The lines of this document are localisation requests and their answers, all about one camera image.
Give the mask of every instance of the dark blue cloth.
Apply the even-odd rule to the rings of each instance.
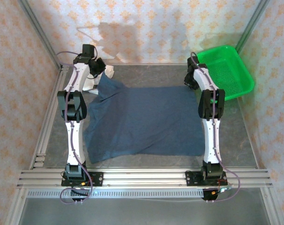
[[[204,134],[188,87],[128,88],[102,75],[84,131],[92,163],[131,154],[199,156]]]

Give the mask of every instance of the purple cable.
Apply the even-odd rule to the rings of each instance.
[[[77,53],[75,53],[75,52],[70,52],[70,51],[62,51],[62,52],[57,53],[57,55],[59,55],[59,54],[61,54],[61,53],[71,53],[71,54],[76,54],[76,55],[78,55]],[[76,80],[77,80],[78,71],[77,71],[77,68],[76,68],[76,66],[75,66],[74,64],[64,63],[64,62],[61,62],[61,61],[59,61],[59,62],[60,62],[60,64],[62,64],[62,65],[66,65],[66,66],[73,67],[73,68],[75,69],[75,71],[76,71],[76,76],[75,76],[74,80],[72,81],[72,84],[71,84],[71,86],[70,86],[70,88],[69,88],[69,90],[68,90],[68,92],[67,92],[67,95],[66,95],[67,101],[66,101],[66,103],[65,103],[64,120],[65,120],[66,123],[69,122],[69,123],[70,123],[70,126],[71,126],[70,145],[71,145],[71,150],[72,150],[72,152],[73,152],[73,155],[74,155],[74,157],[75,157],[77,163],[78,163],[78,164],[80,165],[80,167],[82,168],[82,170],[84,170],[84,172],[87,174],[87,176],[88,176],[88,178],[89,178],[89,181],[90,181],[90,184],[91,184],[91,188],[90,188],[89,194],[88,194],[84,199],[81,199],[81,203],[83,203],[83,202],[86,201],[86,200],[90,197],[90,195],[92,194],[93,183],[92,183],[92,178],[91,178],[89,172],[88,172],[88,171],[86,170],[86,168],[81,164],[80,160],[78,159],[78,157],[77,157],[77,155],[76,155],[76,153],[75,153],[75,149],[74,149],[74,146],[73,146],[73,128],[74,128],[74,124],[73,124],[71,121],[68,121],[68,119],[67,119],[68,98],[69,98],[69,94],[70,94],[70,92],[71,92],[71,90],[72,90],[72,88],[73,88],[73,85],[75,84],[75,82],[76,82]],[[85,191],[86,189],[84,189],[84,188],[76,189],[76,188],[73,188],[73,187],[68,187],[68,188],[65,188],[64,190],[62,190],[61,193],[60,193],[60,200],[61,200],[61,202],[64,203],[64,204],[70,205],[70,204],[76,204],[77,201],[75,201],[75,202],[65,202],[65,201],[63,201],[62,195],[63,195],[63,193],[64,193],[65,191],[67,191],[67,190],[74,190],[74,191],[84,190],[84,191]]]
[[[237,178],[237,180],[238,180],[238,189],[237,189],[237,191],[236,191],[232,196],[227,197],[227,198],[225,198],[225,199],[220,199],[220,200],[211,201],[211,202],[222,202],[222,201],[229,200],[229,199],[233,198],[234,196],[236,196],[236,194],[240,191],[241,181],[240,181],[239,176],[238,176],[235,172],[232,172],[232,171],[228,170],[228,169],[223,165],[223,163],[221,162],[221,159],[219,158],[219,155],[217,154],[217,148],[216,148],[216,132],[215,132],[215,126],[216,126],[216,123],[215,123],[215,113],[216,113],[216,112],[215,112],[216,90],[215,90],[215,87],[214,87],[214,85],[212,84],[212,82],[211,82],[209,76],[203,71],[203,69],[202,69],[202,68],[195,62],[195,60],[193,59],[193,54],[194,54],[195,56],[197,56],[195,52],[191,52],[191,60],[192,60],[192,62],[197,66],[197,68],[198,68],[198,69],[202,72],[202,74],[207,78],[207,80],[208,80],[208,82],[209,82],[209,84],[210,84],[210,87],[213,89],[213,115],[212,115],[212,120],[213,120],[213,136],[214,136],[213,139],[214,139],[214,152],[215,152],[215,155],[216,155],[216,157],[217,157],[217,160],[218,160],[219,164],[222,166],[222,168],[223,168],[225,171],[227,171],[227,172],[233,174],[233,175]]]

